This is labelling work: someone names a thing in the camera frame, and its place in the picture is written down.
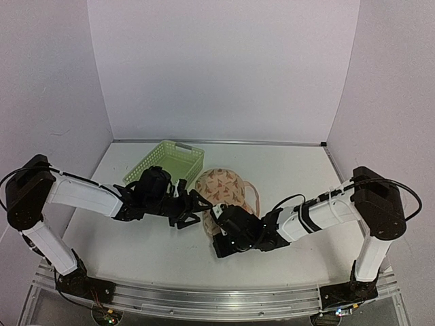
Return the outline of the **floral mesh laundry bag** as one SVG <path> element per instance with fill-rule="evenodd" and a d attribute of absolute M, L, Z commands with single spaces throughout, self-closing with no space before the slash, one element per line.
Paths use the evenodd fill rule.
<path fill-rule="evenodd" d="M 255 208 L 247 201 L 247 189 L 255 196 Z M 248 213 L 260 219 L 260 196 L 255 186 L 242 179 L 235 171 L 225 168 L 213 168 L 202 173 L 194 183 L 196 190 L 213 205 L 226 204 L 242 207 Z"/>

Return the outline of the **green plastic basket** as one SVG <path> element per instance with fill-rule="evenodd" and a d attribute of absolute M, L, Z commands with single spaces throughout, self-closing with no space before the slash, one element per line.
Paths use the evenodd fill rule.
<path fill-rule="evenodd" d="M 123 178 L 125 185 L 138 181 L 142 172 L 151 166 L 160 166 L 171 175 L 175 183 L 179 179 L 187 181 L 189 187 L 203 169 L 205 151 L 183 143 L 164 140 L 142 158 Z"/>

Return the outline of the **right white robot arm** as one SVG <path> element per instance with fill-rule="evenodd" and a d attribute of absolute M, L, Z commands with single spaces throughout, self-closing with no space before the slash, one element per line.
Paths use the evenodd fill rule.
<path fill-rule="evenodd" d="M 356 301 L 377 278 L 392 242 L 421 210 L 422 200 L 413 189 L 359 166 L 339 187 L 310 200 L 304 198 L 296 206 L 286 206 L 282 200 L 261 218 L 240 206 L 215 205 L 210 214 L 221 232 L 213 237 L 213 247 L 219 258 L 251 249 L 267 252 L 336 225 L 361 221 L 368 231 L 353 266 L 353 278 L 342 287 L 344 297 Z"/>

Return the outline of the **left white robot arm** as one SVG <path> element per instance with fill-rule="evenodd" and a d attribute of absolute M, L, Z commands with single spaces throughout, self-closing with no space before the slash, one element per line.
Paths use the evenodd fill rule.
<path fill-rule="evenodd" d="M 198 214 L 213 206 L 197 191 L 189 190 L 185 179 L 172 182 L 171 175 L 160 166 L 145 169 L 138 180 L 125 186 L 103 185 L 55 168 L 41 154 L 6 174 L 1 189 L 5 192 L 1 208 L 9 226 L 66 276 L 65 286 L 78 297 L 91 291 L 90 279 L 81 273 L 85 268 L 73 249 L 45 221 L 45 205 L 84 209 L 123 222 L 145 215 L 161 216 L 179 230 L 198 223 Z"/>

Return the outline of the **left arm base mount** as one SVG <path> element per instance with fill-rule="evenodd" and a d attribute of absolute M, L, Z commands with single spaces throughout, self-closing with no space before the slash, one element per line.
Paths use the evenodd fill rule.
<path fill-rule="evenodd" d="M 88 275 L 84 262 L 76 257 L 76 269 L 68 274 L 56 273 L 55 287 L 61 294 L 71 295 L 100 304 L 110 304 L 114 298 L 115 283 Z"/>

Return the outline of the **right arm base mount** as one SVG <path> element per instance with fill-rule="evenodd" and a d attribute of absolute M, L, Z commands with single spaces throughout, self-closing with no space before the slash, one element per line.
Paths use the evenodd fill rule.
<path fill-rule="evenodd" d="M 319 288 L 321 299 L 321 312 L 331 312 L 340 308 L 348 308 L 354 304 L 362 304 L 365 301 L 378 297 L 377 276 L 373 281 L 357 281 L 352 274 L 349 281 L 335 285 L 327 285 Z"/>

